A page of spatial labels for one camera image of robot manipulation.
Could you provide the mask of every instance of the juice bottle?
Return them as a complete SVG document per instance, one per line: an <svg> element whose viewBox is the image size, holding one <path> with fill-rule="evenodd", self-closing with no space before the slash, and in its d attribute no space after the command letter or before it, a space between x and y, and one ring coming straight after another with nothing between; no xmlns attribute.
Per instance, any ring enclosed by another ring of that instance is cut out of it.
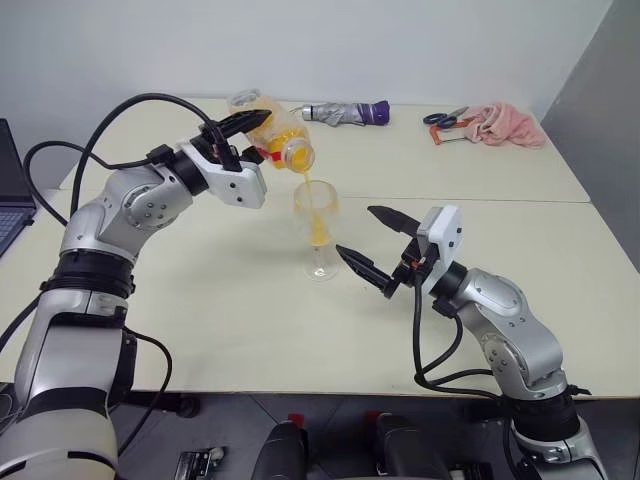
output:
<svg viewBox="0 0 640 480"><path fill-rule="evenodd" d="M297 173L305 173L311 168L315 153L307 129L277 101L252 89L233 95L228 103L231 113L271 110L271 115L264 123L246 136L276 168L288 168Z"/></svg>

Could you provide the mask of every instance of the white table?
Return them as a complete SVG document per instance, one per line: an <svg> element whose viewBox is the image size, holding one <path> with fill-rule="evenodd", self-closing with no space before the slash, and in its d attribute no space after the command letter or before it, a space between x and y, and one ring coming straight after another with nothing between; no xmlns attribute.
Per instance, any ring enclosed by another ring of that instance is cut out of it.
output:
<svg viewBox="0 0 640 480"><path fill-rule="evenodd" d="M212 118L228 115L224 100L193 101ZM391 123L385 127L333 128L305 122L316 150L312 176L331 182L342 196L589 201L550 141L541 149L510 143L498 147L471 142L434 145L422 118L455 108L393 105ZM175 105L147 102L125 112L107 130L95 152L111 163L140 160L158 145L195 136L199 123L192 113ZM242 135L233 143L248 146ZM300 183L299 175L269 165L263 172L272 192L290 192ZM101 189L106 175L91 163L84 184ZM71 184L68 178L61 188Z"/></svg>
<svg viewBox="0 0 640 480"><path fill-rule="evenodd" d="M66 210L69 200L70 192L61 191L53 203ZM420 218L443 202L342 199L339 241L390 271L407 239L366 212L372 203ZM593 206L455 203L466 235L458 260L520 285L559 338L569 380L600 397L639 396L640 280ZM52 272L61 235L41 213L0 259L0 328ZM290 192L270 193L255 211L202 194L149 241L135 269L138 289L127 322L172 352L170 389L427 394L412 382L411 292L400 288L386 300L346 267L327 283L312 283L301 270L302 253ZM0 380L12 378L27 326L2 353ZM450 321L427 309L425 360L442 352L453 334ZM436 373L484 365L465 333L459 352ZM161 354L141 344L134 387L156 389L164 368ZM489 387L492 381L459 384Z"/></svg>

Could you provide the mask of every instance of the white wall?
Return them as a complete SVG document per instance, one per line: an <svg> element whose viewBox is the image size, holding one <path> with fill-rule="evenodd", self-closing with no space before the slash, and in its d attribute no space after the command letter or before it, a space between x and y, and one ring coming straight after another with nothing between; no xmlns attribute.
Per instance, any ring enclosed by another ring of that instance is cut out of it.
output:
<svg viewBox="0 0 640 480"><path fill-rule="evenodd" d="M21 154L53 137L86 142L109 109L142 91L204 96L257 86L288 99L502 99L542 117L610 4L0 0L0 116ZM72 159L56 153L42 162L36 179L52 186Z"/></svg>

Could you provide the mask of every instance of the laptop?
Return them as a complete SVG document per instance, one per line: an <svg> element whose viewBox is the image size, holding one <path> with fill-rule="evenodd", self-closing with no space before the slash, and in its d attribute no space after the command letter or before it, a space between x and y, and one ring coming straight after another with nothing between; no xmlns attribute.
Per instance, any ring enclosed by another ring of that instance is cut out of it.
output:
<svg viewBox="0 0 640 480"><path fill-rule="evenodd" d="M33 224L35 213L9 123L0 118L0 256L25 226Z"/></svg>

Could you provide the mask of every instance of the gray floor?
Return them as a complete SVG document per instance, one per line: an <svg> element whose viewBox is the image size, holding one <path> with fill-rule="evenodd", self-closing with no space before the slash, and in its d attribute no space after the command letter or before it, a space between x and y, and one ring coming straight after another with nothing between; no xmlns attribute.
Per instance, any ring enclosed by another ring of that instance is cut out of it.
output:
<svg viewBox="0 0 640 480"><path fill-rule="evenodd" d="M313 465L310 480L375 474L364 444L364 414L389 411L407 416L438 445L447 463L485 461L496 479L511 476L504 462L501 427L469 425L456 412L467 400L416 397L337 395L203 395L203 409L193 419L154 413L121 458L129 480L173 479L181 451L227 447L216 480L249 479L271 428L289 413L305 415ZM607 400L581 403L611 480L639 480L640 401ZM113 414L122 440L142 409L122 406Z"/></svg>

